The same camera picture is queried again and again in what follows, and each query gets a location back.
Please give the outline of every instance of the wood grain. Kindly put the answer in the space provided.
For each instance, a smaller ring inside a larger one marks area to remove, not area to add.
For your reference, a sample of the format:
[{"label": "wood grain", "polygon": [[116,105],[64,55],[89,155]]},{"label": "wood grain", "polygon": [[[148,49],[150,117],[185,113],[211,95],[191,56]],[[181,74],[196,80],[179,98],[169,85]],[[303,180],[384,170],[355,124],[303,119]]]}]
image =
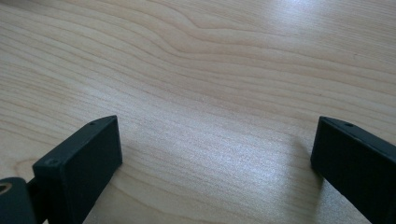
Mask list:
[{"label": "wood grain", "polygon": [[393,1],[1,0],[0,178],[118,115],[86,223],[368,223],[310,169],[318,116],[396,144]]}]

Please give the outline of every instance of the wooden table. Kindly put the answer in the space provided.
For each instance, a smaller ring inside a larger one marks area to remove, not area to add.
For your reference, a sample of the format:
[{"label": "wooden table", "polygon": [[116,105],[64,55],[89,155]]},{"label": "wooden table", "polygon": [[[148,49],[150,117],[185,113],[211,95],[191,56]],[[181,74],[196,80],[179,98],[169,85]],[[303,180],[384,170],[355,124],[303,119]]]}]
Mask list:
[{"label": "wooden table", "polygon": [[86,223],[367,223],[310,168],[318,117],[396,144],[394,1],[0,1],[0,178],[117,115]]}]

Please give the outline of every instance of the light wooden surface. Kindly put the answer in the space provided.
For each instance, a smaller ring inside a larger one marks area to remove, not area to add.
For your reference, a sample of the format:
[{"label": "light wooden surface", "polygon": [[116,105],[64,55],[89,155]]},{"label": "light wooden surface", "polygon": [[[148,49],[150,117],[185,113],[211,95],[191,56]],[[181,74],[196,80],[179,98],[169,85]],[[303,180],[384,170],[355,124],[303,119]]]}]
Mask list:
[{"label": "light wooden surface", "polygon": [[366,223],[310,169],[319,115],[396,144],[396,2],[0,1],[0,178],[118,115],[86,223]]}]

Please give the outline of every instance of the table surface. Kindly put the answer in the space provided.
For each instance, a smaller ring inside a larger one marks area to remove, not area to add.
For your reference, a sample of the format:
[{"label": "table surface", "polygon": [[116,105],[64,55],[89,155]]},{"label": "table surface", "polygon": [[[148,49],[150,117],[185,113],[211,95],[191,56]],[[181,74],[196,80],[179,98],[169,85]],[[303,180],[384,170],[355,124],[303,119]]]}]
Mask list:
[{"label": "table surface", "polygon": [[367,223],[310,168],[320,115],[396,144],[396,3],[1,0],[0,178],[117,115],[86,223]]}]

